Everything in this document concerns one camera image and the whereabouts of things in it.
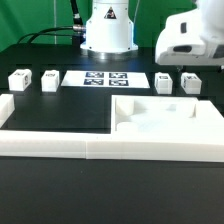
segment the black table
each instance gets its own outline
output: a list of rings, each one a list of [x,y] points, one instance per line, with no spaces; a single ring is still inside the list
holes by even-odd
[[[16,112],[3,130],[110,133],[111,95],[157,96],[155,72],[168,72],[172,96],[188,97],[174,66],[154,63],[153,49],[139,57],[100,62],[65,45],[13,45],[0,54],[0,94],[13,93]],[[8,90],[16,69],[33,72],[25,92]],[[40,78],[56,69],[145,72],[150,89],[59,87],[42,93]],[[203,81],[199,99],[224,112],[223,73],[187,67]],[[224,164],[52,158],[0,158],[0,221],[3,224],[182,223],[220,224],[224,218]]]

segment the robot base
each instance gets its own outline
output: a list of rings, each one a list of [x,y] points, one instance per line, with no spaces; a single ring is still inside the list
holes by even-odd
[[[126,60],[128,58],[137,57],[138,48],[136,50],[130,50],[122,53],[97,52],[81,48],[81,54],[99,60]]]

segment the white base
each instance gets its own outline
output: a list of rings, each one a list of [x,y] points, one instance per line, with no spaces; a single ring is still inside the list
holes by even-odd
[[[124,96],[112,98],[112,134],[0,131],[0,155],[224,162],[224,119],[211,102],[195,98],[134,97],[135,105],[143,109],[137,115],[143,117],[148,131],[129,124],[135,131],[125,132],[121,127],[121,132],[117,132],[115,102],[119,97]],[[157,114],[160,124],[166,121],[167,129],[155,130],[155,125],[149,125],[153,117],[149,119],[151,113],[145,113],[144,106],[155,110],[154,118]]]

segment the white foam tray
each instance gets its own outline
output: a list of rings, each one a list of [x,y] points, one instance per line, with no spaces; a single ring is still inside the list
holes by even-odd
[[[111,114],[112,122],[115,122],[115,124],[118,122],[115,113],[115,102],[118,97],[123,96],[113,96],[112,99]],[[144,105],[146,105],[145,103],[148,105],[147,101],[155,100],[155,98],[135,97],[134,100],[142,102],[141,106],[143,107],[141,108],[143,111],[146,110],[145,112],[148,115],[149,111],[153,110],[153,107],[152,109],[150,109],[151,107],[147,109],[147,106],[144,107]],[[156,100],[162,102],[160,107],[157,108],[160,108],[159,110],[163,112],[167,108],[170,108],[172,111],[169,111],[169,113],[176,113],[176,115],[180,111],[184,111],[184,107],[181,104],[182,100],[179,98],[156,98]],[[112,123],[114,127],[112,134],[103,135],[0,131],[0,155],[224,162],[224,123],[222,116],[210,102],[200,102],[197,99],[190,99],[188,103],[195,103],[192,117],[186,118],[186,114],[185,116],[181,116],[180,113],[178,122],[174,122],[174,114],[167,115],[166,112],[163,113],[163,121],[171,121],[170,123],[167,121],[171,125],[169,129],[168,123],[165,122],[167,125],[166,128],[162,128],[163,126],[157,123],[157,130],[147,127],[146,129],[140,129],[140,131],[127,133],[117,132],[116,125]]]

